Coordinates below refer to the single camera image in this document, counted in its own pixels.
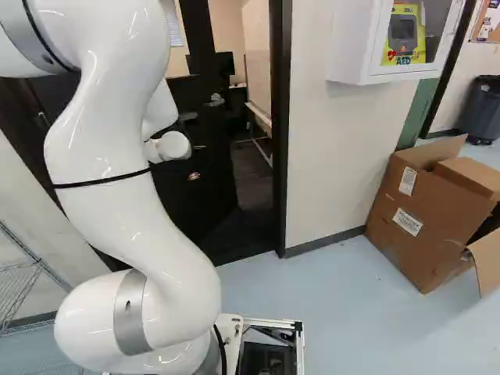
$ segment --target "open cardboard box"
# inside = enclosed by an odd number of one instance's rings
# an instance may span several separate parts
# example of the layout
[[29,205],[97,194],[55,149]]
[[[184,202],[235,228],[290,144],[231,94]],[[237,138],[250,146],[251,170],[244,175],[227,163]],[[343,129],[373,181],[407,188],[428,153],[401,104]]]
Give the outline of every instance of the open cardboard box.
[[465,140],[395,152],[368,218],[366,236],[424,294],[472,266],[481,295],[500,285],[500,230],[468,245],[500,199],[500,172],[457,158]]

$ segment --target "baseboard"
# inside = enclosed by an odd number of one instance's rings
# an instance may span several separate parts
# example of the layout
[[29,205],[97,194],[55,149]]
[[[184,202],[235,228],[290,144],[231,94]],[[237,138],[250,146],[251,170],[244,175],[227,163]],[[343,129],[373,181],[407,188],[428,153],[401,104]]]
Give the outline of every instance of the baseboard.
[[439,137],[454,137],[460,134],[461,132],[459,129],[448,129],[448,130],[436,131],[434,133],[429,133],[425,139],[433,139]]
[[291,258],[292,256],[297,256],[304,254],[305,252],[311,252],[317,248],[324,248],[325,246],[336,244],[337,242],[348,240],[349,238],[357,237],[365,233],[366,227],[362,225],[361,227],[352,228],[341,233],[332,234],[328,237],[318,238],[317,240],[306,242],[305,244],[297,245],[292,248],[286,248],[284,250],[284,255],[281,258]]

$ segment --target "white wall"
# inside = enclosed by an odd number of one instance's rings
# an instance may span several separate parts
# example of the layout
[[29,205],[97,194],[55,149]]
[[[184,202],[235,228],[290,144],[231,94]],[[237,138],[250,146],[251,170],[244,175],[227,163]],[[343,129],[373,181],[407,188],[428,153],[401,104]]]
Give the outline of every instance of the white wall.
[[174,47],[170,49],[170,60],[166,69],[166,77],[182,77],[189,74],[188,63],[186,62],[186,55],[189,55],[188,39],[186,38],[186,32],[184,30],[179,0],[175,0],[175,8],[177,19],[179,20],[180,33],[184,39],[184,47]]
[[[14,234],[72,286],[108,273],[108,268],[83,240],[37,182],[5,135],[0,132],[0,217]],[[23,261],[16,246],[0,237],[0,266]],[[42,277],[21,316],[54,310],[64,292]]]
[[481,5],[482,2],[476,4],[466,41],[446,87],[445,96],[441,100],[434,122],[430,127],[430,133],[453,129],[466,99],[469,85],[475,77],[484,74],[500,74],[500,45],[468,42]]
[[287,247],[362,226],[417,82],[325,81],[331,6],[293,1]]
[[269,0],[245,0],[242,14],[249,100],[271,117]]
[[[179,0],[175,0],[177,18],[184,38],[184,47],[171,49],[167,77],[180,77],[189,74],[186,55],[189,55],[188,40],[184,31]],[[232,51],[234,55],[235,76],[231,82],[245,82],[245,40],[243,37],[243,21],[241,18],[241,0],[209,0],[210,20],[212,23],[213,41],[217,52]]]

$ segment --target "yellow aed device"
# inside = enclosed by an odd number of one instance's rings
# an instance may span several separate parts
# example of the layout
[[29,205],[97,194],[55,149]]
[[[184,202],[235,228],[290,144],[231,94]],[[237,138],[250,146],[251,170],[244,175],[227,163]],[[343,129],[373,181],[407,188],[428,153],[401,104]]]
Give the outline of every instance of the yellow aed device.
[[395,3],[382,56],[383,66],[424,64],[425,26],[420,4]]

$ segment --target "gray trash can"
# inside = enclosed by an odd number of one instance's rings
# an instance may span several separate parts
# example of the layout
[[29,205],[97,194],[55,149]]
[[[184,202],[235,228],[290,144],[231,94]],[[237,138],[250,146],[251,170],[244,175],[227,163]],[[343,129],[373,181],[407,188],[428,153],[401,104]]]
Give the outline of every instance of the gray trash can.
[[470,85],[458,126],[475,145],[500,138],[500,76],[479,76]]

